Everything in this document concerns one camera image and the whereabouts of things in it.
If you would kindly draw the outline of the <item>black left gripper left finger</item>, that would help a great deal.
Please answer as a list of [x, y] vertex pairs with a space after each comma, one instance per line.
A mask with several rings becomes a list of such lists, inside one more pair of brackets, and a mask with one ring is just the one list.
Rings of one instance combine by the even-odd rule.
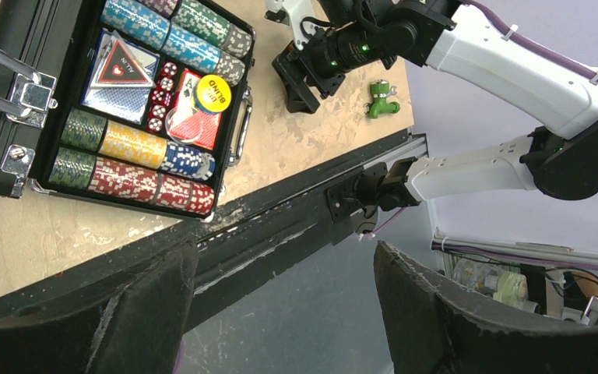
[[0, 314], [0, 373], [171, 373], [192, 303], [193, 242]]

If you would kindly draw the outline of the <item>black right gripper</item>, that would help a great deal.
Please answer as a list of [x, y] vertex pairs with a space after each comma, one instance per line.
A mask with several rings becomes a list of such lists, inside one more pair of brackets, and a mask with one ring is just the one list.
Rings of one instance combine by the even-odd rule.
[[346, 73], [381, 62], [390, 69], [397, 58], [423, 66], [445, 31], [456, 26], [455, 1], [320, 1], [327, 21], [303, 51], [288, 48], [272, 61], [286, 91], [290, 113], [314, 114], [320, 102], [312, 93], [332, 96]]

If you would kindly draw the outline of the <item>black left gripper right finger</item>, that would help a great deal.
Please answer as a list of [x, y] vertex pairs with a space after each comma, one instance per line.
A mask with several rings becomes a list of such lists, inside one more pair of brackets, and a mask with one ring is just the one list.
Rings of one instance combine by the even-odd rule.
[[397, 373], [598, 373], [598, 326], [502, 304], [384, 241], [374, 275]]

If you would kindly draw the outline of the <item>black poker set case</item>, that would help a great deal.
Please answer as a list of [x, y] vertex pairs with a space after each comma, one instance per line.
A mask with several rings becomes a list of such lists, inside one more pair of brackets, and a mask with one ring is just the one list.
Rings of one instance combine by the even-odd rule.
[[0, 196], [209, 217], [254, 43], [214, 1], [0, 1]]

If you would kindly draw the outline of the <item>blue playing card deck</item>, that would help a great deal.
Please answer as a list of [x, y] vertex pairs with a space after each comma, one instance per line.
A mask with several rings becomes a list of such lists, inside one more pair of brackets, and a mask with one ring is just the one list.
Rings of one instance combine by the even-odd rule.
[[102, 29], [80, 104], [139, 124], [145, 114], [160, 56]]

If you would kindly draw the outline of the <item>red triangular all-in marker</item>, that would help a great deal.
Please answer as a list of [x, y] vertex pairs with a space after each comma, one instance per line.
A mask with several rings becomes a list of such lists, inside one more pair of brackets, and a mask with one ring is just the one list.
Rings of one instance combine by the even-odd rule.
[[153, 80], [129, 50], [126, 43], [111, 35], [98, 55], [98, 64], [91, 87], [152, 88]]

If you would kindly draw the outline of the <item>yellow big blind button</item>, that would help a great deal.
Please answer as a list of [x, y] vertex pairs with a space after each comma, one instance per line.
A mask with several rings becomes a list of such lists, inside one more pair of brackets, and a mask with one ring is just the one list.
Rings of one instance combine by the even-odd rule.
[[231, 89], [220, 76], [210, 74], [202, 77], [195, 84], [193, 91], [197, 107], [205, 113], [217, 115], [230, 107]]

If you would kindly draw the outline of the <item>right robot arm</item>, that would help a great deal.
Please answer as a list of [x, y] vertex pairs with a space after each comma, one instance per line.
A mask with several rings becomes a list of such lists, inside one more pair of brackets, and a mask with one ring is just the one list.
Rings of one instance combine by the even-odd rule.
[[[492, 1], [503, 20], [570, 58], [598, 66], [598, 1]], [[414, 129], [431, 155], [446, 156], [501, 143], [537, 123], [460, 79], [410, 68]], [[539, 192], [481, 192], [436, 199], [439, 228], [450, 236], [598, 245], [598, 194], [562, 202]]]

